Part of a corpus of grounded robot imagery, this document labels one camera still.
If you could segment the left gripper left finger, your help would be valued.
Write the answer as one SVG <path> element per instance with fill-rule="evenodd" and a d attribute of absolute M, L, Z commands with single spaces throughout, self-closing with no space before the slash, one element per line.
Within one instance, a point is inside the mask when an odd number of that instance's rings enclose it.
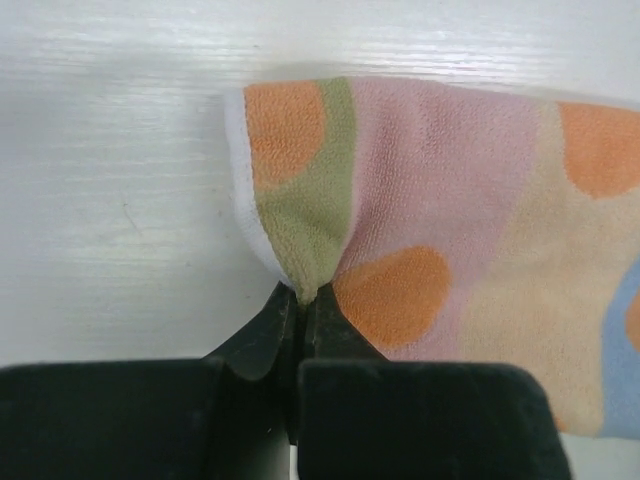
<path fill-rule="evenodd" d="M 1 371 L 5 479 L 285 479 L 277 387 L 296 316 L 278 285 L 202 358 L 31 364 Z"/>

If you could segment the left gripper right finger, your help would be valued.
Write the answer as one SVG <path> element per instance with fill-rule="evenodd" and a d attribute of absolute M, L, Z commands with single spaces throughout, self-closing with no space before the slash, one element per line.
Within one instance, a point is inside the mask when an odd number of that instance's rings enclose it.
<path fill-rule="evenodd" d="M 333 289 L 307 311 L 298 368 L 302 479 L 566 479 L 544 389 L 508 364 L 393 362 Z"/>

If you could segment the orange and blue spotted towel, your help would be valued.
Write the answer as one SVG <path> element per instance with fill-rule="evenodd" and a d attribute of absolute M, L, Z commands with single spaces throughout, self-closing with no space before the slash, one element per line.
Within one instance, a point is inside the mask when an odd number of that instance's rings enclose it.
<path fill-rule="evenodd" d="M 394 360 L 528 370 L 564 432 L 639 436 L 639 115 L 406 78 L 254 84 L 224 118 L 265 266 Z"/>

